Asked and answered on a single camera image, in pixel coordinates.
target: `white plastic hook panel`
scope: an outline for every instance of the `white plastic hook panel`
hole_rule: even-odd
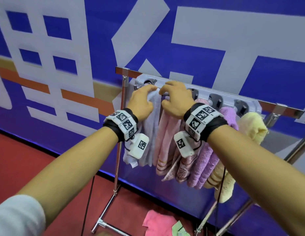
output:
[[[169,81],[169,79],[154,75],[141,74],[136,79],[132,79],[130,84],[134,85],[135,89],[144,86],[146,83],[154,84],[158,88],[161,88],[167,81]],[[262,113],[262,107],[258,100],[192,84],[185,84],[185,86],[189,89],[198,90],[198,98],[208,100],[210,106],[217,110],[221,107],[232,107],[235,109],[239,117],[242,117],[247,112]]]

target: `metal frame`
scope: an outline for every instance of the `metal frame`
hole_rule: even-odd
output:
[[[122,82],[122,99],[121,99],[121,109],[124,108],[125,106],[125,96],[126,96],[126,88],[128,87],[128,80],[129,78],[137,78],[139,75],[144,74],[142,72],[138,72],[138,71],[133,71],[127,68],[121,68],[121,67],[115,67],[115,73],[116,74],[120,74],[123,76],[123,82]],[[297,108],[291,108],[291,107],[287,107],[285,105],[282,104],[275,104],[275,103],[269,103],[266,101],[262,101],[262,100],[258,100],[262,109],[265,111],[269,111],[271,112],[269,117],[266,117],[268,119],[268,124],[273,126],[274,123],[276,122],[276,120],[278,119],[278,117],[280,115],[284,115],[284,116],[288,116],[288,117],[292,117],[292,118],[296,118],[299,119],[301,117],[301,115],[304,113],[303,110],[297,109]],[[120,185],[118,185],[118,171],[119,171],[119,165],[120,165],[120,157],[121,157],[121,150],[122,150],[122,143],[118,143],[117,145],[117,154],[116,154],[116,167],[115,167],[115,178],[114,178],[114,189],[113,189],[113,195],[111,197],[111,199],[109,200],[109,202],[107,203],[106,207],[104,208],[103,212],[101,213],[99,219],[97,220],[97,222],[95,223],[95,226],[93,227],[93,229],[91,230],[92,234],[95,234],[98,226],[102,226],[104,228],[109,228],[113,231],[115,231],[118,234],[121,234],[123,236],[131,236],[129,234],[127,234],[126,232],[123,232],[122,230],[114,227],[113,225],[110,225],[106,222],[103,221],[103,216],[105,215],[106,211],[108,210],[109,206],[111,205],[111,203],[113,202],[113,200],[115,199],[115,197],[117,196],[117,193],[120,189]],[[305,152],[305,139],[302,140],[295,148],[294,150],[292,150],[292,152],[286,157],[288,158],[288,162],[295,162],[300,155],[302,155]],[[237,214],[235,215],[234,220],[231,221],[230,220],[230,224],[226,224],[223,228],[221,228],[221,230],[217,233],[217,235],[222,235],[224,232],[226,232],[226,230],[249,208],[249,206],[251,206],[253,204],[252,200],[249,200],[243,207],[242,207],[242,211],[239,210],[237,212]],[[197,230],[195,230],[195,235],[197,235],[203,228],[203,226],[205,225],[206,221],[208,220],[208,218],[210,217],[211,213],[214,211],[214,209],[217,206],[217,202],[215,202],[212,207],[210,208],[209,212],[207,213],[206,217],[203,219],[201,225],[197,228]]]

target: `person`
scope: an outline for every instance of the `person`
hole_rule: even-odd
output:
[[[146,119],[153,110],[146,85],[133,92],[127,108]],[[178,119],[194,105],[183,83],[169,81],[159,94],[168,114]],[[15,196],[0,205],[0,235],[40,235],[102,166],[119,137],[102,127],[60,155]],[[289,235],[305,235],[305,175],[226,124],[207,137],[228,172]]]

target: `white tracking device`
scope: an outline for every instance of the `white tracking device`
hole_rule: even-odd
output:
[[[127,142],[137,131],[137,126],[135,120],[132,116],[125,110],[117,110],[111,115],[107,116],[104,121],[107,119],[112,120],[115,124],[118,125],[119,129],[124,134],[124,139]]]
[[[174,141],[183,158],[187,158],[195,154],[193,148],[191,147],[194,140],[190,138],[186,131],[179,131],[177,134],[175,134]]]
[[[132,156],[133,158],[140,159],[147,148],[147,145],[149,143],[149,137],[147,137],[143,133],[137,133],[135,134],[135,137],[130,141],[131,145],[128,155]]]
[[[206,125],[216,117],[224,117],[220,112],[210,107],[207,104],[199,106],[186,120],[185,130],[196,142],[201,137],[201,132],[204,130]]]

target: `yellow towel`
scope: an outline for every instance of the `yellow towel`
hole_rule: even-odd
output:
[[[261,115],[255,112],[249,112],[245,114],[238,122],[239,132],[247,135],[257,144],[261,144],[264,140],[266,134],[268,133],[268,129],[263,122],[263,118]],[[217,200],[219,190],[220,190],[220,183],[222,180],[222,176],[224,173],[224,165],[219,162],[215,167],[214,171],[211,173],[210,177],[204,184],[205,188],[212,188],[217,187],[215,190],[215,199]],[[233,177],[228,173],[226,170],[225,179],[223,183],[223,187],[221,190],[221,196],[219,199],[220,203],[226,202],[231,196],[233,192],[234,183],[236,181]]]

